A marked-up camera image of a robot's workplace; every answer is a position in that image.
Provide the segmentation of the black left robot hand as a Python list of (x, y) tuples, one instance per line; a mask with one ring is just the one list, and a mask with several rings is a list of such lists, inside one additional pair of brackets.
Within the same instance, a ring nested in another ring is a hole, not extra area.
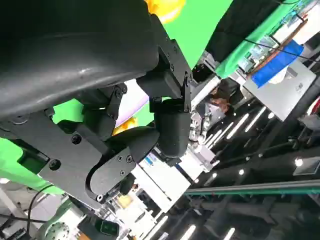
[(154, 146), (185, 153), (191, 80), (143, 0), (0, 3), (0, 136), (88, 208)]

